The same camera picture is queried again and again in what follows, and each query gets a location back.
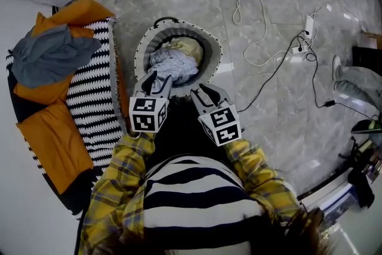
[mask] floor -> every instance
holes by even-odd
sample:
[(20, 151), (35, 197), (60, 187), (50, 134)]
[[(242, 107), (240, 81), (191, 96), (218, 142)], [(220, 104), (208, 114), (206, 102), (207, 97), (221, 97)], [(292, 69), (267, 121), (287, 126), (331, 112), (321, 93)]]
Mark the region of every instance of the floor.
[[(262, 67), (243, 58), (244, 49), (264, 33), (258, 0), (241, 2), (242, 21), (232, 22), (235, 0), (97, 0), (118, 17), (115, 29), (119, 56), (124, 64), (128, 91), (135, 83), (133, 54), (141, 37), (163, 16), (190, 21), (210, 31), (221, 42), (224, 56), (212, 83), (226, 89), (238, 109), (243, 109), (272, 74), (282, 54)], [(262, 63), (285, 50), (303, 29), (307, 14), (316, 6), (318, 30), (313, 49), (319, 67), (315, 78), (319, 105), (336, 99), (369, 116), (377, 113), (370, 105), (340, 96), (333, 91), (331, 62), (335, 54), (351, 64), (352, 45), (361, 41), (360, 30), (381, 33), (378, 0), (263, 0), (268, 22), (265, 40), (251, 49), (248, 58)], [(351, 145), (350, 129), (364, 117), (342, 106), (318, 109), (312, 90), (315, 64), (304, 57), (287, 57), (276, 76), (265, 86), (255, 103), (240, 114), (244, 137), (260, 144), (270, 164), (302, 193), (329, 175)]]

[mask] white shoe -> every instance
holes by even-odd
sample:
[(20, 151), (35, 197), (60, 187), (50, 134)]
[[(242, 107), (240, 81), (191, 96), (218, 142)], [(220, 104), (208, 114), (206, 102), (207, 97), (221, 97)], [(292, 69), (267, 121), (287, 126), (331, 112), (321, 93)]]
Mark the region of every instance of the white shoe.
[(332, 63), (332, 77), (334, 81), (337, 81), (337, 78), (335, 77), (335, 72), (337, 71), (338, 67), (341, 65), (341, 59), (339, 56), (333, 57), (333, 63)]

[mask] yellow plaid shirt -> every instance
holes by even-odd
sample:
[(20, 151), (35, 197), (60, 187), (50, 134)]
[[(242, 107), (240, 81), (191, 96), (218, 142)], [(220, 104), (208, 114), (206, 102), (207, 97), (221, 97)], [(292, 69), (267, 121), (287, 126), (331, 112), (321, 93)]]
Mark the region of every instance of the yellow plaid shirt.
[[(284, 186), (283, 178), (266, 164), (263, 150), (246, 140), (231, 142), (225, 149), (247, 194), (264, 207), (272, 220), (288, 222), (300, 207)], [(154, 151), (151, 133), (142, 133), (137, 139), (126, 135), (117, 142), (109, 167), (91, 193), (80, 254), (93, 253), (111, 235), (122, 242), (131, 234), (143, 238), (144, 162)]]

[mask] person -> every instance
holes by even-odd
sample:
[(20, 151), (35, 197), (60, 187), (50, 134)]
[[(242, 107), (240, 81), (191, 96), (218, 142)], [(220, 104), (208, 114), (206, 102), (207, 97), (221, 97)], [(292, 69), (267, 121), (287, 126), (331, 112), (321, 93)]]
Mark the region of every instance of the person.
[(364, 67), (345, 67), (339, 56), (333, 57), (334, 90), (365, 101), (382, 112), (382, 76)]
[(324, 214), (299, 206), (261, 148), (217, 147), (190, 103), (160, 132), (127, 134), (95, 184), (79, 254), (327, 254)]

